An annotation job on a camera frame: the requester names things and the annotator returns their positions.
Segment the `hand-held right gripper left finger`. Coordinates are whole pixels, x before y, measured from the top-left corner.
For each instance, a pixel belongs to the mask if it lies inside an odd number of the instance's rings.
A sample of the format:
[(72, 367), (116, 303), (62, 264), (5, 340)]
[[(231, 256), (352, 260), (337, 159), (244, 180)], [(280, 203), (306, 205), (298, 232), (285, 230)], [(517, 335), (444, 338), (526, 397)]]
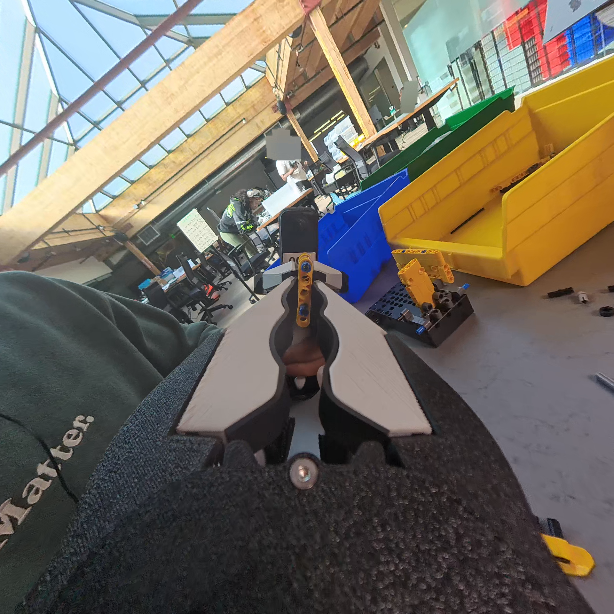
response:
[(177, 424), (178, 434), (276, 439), (289, 414), (286, 367), (296, 281), (284, 280), (222, 335)]

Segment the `yellow curved lego panel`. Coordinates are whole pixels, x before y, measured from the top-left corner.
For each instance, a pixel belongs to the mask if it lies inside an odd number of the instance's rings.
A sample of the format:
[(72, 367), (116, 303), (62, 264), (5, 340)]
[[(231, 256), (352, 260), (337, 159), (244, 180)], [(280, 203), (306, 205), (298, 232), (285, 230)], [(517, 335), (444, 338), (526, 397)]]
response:
[(565, 539), (545, 533), (541, 533), (541, 538), (551, 556), (566, 575), (585, 578), (592, 573), (595, 561), (586, 549), (572, 545)]

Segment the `yellow plastic bin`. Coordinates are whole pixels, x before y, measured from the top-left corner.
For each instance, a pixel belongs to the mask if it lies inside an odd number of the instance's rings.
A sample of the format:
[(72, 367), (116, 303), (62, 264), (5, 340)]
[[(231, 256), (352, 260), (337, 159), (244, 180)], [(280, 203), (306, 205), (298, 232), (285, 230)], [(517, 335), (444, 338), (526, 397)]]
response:
[[(510, 191), (491, 193), (551, 152)], [(438, 249), (456, 271), (531, 284), (613, 222), (613, 56), (525, 95), (379, 214), (393, 250)]]

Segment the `black office chair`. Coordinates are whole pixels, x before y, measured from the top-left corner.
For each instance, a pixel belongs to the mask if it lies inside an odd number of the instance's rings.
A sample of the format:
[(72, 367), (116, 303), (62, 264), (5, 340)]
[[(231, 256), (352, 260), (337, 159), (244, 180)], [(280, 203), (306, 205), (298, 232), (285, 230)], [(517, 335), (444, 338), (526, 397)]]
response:
[(349, 158), (354, 170), (356, 171), (359, 181), (365, 180), (370, 174), (371, 169), (367, 164), (364, 156), (354, 149), (349, 142), (345, 140), (342, 135), (339, 135), (335, 141), (335, 146), (342, 151), (342, 153)]
[(192, 306), (199, 306), (200, 310), (198, 315), (200, 321), (204, 321), (207, 324), (215, 324), (213, 320), (213, 313), (220, 310), (233, 310), (231, 304), (216, 303), (213, 299), (209, 286), (205, 284), (196, 274), (195, 268), (190, 264), (188, 257), (183, 253), (177, 256), (180, 263), (180, 267), (183, 270), (183, 274), (180, 276), (180, 280), (186, 285), (187, 293), (192, 301)]

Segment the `yellow lego beam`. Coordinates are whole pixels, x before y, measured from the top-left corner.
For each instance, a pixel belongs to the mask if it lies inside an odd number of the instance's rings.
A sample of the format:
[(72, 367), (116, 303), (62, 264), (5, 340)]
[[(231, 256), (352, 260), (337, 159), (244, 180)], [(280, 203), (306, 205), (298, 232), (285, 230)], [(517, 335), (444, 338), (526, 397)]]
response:
[[(299, 270), (300, 261), (303, 258), (309, 258), (312, 264), (312, 271), (309, 274), (302, 274)], [(311, 253), (300, 254), (297, 260), (297, 309), (296, 309), (296, 325), (300, 328), (307, 328), (310, 325), (311, 320), (311, 295), (312, 295), (312, 283), (314, 272), (314, 256)], [(310, 315), (306, 318), (300, 318), (298, 315), (298, 307), (302, 303), (308, 303), (310, 305)]]

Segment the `green plastic bin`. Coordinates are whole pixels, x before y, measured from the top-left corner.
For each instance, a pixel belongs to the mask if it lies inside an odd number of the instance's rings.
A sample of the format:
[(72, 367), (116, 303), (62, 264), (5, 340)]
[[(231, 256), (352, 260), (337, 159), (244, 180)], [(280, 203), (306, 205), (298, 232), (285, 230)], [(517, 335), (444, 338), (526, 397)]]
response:
[(362, 180), (361, 190), (371, 188), (404, 169), (408, 171), (409, 180), (415, 180), (501, 113), (514, 111), (514, 90), (514, 87), (507, 88), (450, 116), (441, 127), (428, 131)]

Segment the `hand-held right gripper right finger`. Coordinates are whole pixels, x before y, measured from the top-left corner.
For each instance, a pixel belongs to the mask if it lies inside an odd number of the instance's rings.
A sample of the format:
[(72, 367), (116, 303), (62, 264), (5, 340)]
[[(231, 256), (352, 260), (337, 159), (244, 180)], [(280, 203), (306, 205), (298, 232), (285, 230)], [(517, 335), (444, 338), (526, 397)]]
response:
[(346, 413), (386, 437), (430, 435), (432, 426), (395, 357), (386, 332), (323, 282), (320, 323), (331, 341), (327, 394)]

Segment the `black and yellow lego assembly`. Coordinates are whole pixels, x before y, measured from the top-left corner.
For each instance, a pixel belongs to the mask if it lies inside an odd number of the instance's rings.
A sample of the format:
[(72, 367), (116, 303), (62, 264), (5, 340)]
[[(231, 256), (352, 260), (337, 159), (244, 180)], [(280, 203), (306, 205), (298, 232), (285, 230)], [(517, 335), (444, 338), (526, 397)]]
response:
[(439, 347), (472, 315), (468, 284), (459, 286), (452, 255), (438, 249), (395, 249), (398, 282), (367, 310), (385, 330)]

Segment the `person's left hand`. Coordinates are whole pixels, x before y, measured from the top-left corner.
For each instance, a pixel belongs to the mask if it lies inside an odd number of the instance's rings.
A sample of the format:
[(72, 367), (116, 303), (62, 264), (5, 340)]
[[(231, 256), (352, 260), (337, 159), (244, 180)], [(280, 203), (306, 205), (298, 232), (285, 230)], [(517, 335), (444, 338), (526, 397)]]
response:
[(314, 338), (306, 338), (291, 345), (284, 353), (282, 362), (289, 377), (309, 378), (318, 374), (326, 360), (318, 342)]

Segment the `red blue parts drawer rack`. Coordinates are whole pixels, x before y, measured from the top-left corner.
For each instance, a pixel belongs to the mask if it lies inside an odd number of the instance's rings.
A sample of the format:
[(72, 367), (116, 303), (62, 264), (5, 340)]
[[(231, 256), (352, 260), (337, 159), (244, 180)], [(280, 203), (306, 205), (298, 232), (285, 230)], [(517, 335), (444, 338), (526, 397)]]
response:
[(613, 27), (589, 13), (543, 42), (547, 2), (528, 1), (479, 40), (454, 50), (448, 65), (461, 108), (512, 88), (533, 90), (613, 54)]

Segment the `black lego axle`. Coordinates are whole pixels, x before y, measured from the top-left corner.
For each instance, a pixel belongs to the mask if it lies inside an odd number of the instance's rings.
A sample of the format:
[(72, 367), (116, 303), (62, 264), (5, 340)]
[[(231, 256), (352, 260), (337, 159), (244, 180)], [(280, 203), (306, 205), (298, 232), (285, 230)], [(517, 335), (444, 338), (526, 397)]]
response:
[(457, 233), (461, 228), (463, 228), (464, 226), (466, 226), (469, 222), (471, 222), (474, 218), (476, 218), (477, 216), (479, 216), (481, 213), (483, 213), (485, 211), (485, 208), (480, 208), (478, 211), (476, 211), (474, 214), (472, 214), (471, 216), (469, 216), (468, 218), (466, 218), (463, 222), (461, 222), (458, 226), (454, 227), (449, 234), (455, 234)]

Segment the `black yellow lego subassembly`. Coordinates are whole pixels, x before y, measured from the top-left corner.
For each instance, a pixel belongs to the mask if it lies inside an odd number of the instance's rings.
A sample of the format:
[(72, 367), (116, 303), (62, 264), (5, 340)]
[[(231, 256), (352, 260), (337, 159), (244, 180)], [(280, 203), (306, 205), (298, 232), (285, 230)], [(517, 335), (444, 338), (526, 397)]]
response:
[(537, 163), (530, 165), (529, 167), (524, 169), (522, 172), (504, 180), (498, 185), (495, 185), (493, 188), (491, 188), (491, 193), (493, 194), (507, 193), (508, 191), (510, 191), (516, 185), (520, 184), (523, 180), (527, 179), (531, 174), (535, 173), (538, 169), (540, 169), (542, 166), (547, 164), (550, 160), (552, 160), (555, 157), (556, 157), (555, 152), (549, 153), (547, 156), (541, 158)]

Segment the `wooden top table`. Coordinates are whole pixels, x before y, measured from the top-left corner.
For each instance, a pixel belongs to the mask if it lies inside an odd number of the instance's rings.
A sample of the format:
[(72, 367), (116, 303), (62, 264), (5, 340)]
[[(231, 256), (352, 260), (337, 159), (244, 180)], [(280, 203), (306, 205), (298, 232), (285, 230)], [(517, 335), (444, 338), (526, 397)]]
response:
[(410, 113), (403, 114), (390, 125), (385, 127), (383, 130), (361, 142), (357, 146), (356, 150), (361, 152), (363, 150), (379, 147), (384, 143), (391, 142), (393, 137), (397, 134), (397, 132), (401, 130), (401, 127), (403, 125), (407, 124), (410, 120), (419, 117), (423, 118), (428, 130), (431, 130), (436, 127), (434, 117), (431, 113), (431, 109), (435, 105), (437, 105), (449, 91), (453, 91), (457, 87), (458, 81), (458, 77), (450, 81), (433, 96), (428, 98), (425, 102), (420, 103), (418, 106), (416, 106), (413, 111), (411, 111)]
[(262, 206), (264, 210), (269, 213), (269, 218), (260, 225), (257, 230), (262, 230), (277, 221), (280, 214), (294, 207), (297, 203), (301, 202), (308, 195), (313, 194), (313, 189), (299, 190), (296, 184), (285, 185), (279, 190), (275, 191), (271, 196), (264, 199)]

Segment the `pile of small lego connectors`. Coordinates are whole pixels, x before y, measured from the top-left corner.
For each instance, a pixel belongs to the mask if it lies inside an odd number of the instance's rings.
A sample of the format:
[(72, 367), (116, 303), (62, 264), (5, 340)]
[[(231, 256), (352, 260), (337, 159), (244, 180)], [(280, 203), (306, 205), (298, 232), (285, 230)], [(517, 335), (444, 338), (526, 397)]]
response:
[[(547, 293), (548, 299), (560, 298), (563, 296), (574, 296), (575, 301), (579, 304), (588, 305), (590, 303), (589, 297), (586, 292), (576, 292), (572, 287), (558, 288)], [(602, 318), (612, 318), (613, 307), (609, 305), (600, 307), (598, 310), (598, 315)], [(609, 389), (610, 392), (613, 392), (613, 378), (610, 378), (609, 376), (601, 372), (595, 373), (593, 377), (595, 382), (597, 382), (600, 386)]]

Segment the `wooden pillar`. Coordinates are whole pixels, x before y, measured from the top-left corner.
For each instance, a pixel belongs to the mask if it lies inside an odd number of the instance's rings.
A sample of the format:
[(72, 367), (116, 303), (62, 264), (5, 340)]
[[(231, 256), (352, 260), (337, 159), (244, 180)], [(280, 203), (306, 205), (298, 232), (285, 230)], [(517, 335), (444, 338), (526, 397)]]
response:
[(373, 121), (360, 96), (356, 84), (349, 73), (349, 69), (342, 58), (342, 53), (328, 28), (326, 19), (319, 4), (316, 4), (312, 9), (310, 9), (306, 15), (314, 32), (315, 38), (318, 41), (332, 72), (334, 73), (344, 97), (349, 103), (352, 113), (357, 119), (357, 123), (362, 133), (366, 139), (374, 136), (376, 134), (376, 130)]

